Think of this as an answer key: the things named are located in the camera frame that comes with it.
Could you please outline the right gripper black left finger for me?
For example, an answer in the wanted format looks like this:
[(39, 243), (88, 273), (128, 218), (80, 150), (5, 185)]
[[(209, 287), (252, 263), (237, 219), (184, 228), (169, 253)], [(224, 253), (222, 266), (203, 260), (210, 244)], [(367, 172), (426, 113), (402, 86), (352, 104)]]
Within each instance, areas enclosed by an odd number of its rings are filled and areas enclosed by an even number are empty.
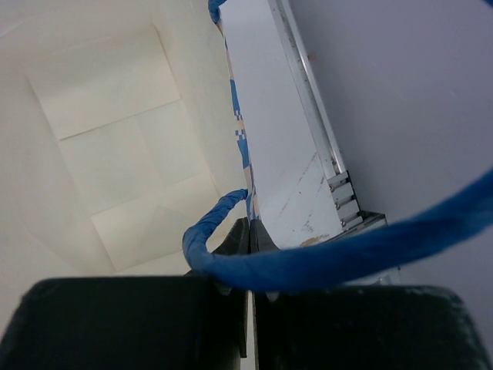
[(247, 293), (181, 276), (51, 278), (11, 319), (13, 369), (238, 369)]

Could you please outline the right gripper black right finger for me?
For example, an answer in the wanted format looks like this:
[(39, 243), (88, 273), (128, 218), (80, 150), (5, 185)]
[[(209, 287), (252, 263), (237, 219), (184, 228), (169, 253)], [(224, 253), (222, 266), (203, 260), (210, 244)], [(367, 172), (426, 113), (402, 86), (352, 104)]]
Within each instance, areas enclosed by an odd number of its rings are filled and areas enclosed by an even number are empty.
[(433, 286), (253, 296), (259, 369), (490, 369), (464, 302)]

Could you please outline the blue checkered paper bag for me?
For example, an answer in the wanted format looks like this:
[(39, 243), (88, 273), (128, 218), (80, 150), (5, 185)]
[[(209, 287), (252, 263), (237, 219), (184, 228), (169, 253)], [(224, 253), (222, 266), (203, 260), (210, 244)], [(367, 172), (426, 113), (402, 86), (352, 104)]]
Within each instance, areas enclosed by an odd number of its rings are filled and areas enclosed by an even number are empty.
[(250, 287), (330, 287), (491, 240), (492, 4), (288, 1), (360, 208), (340, 233), (270, 1), (1, 3), (1, 289), (176, 271), (182, 235), (259, 217)]

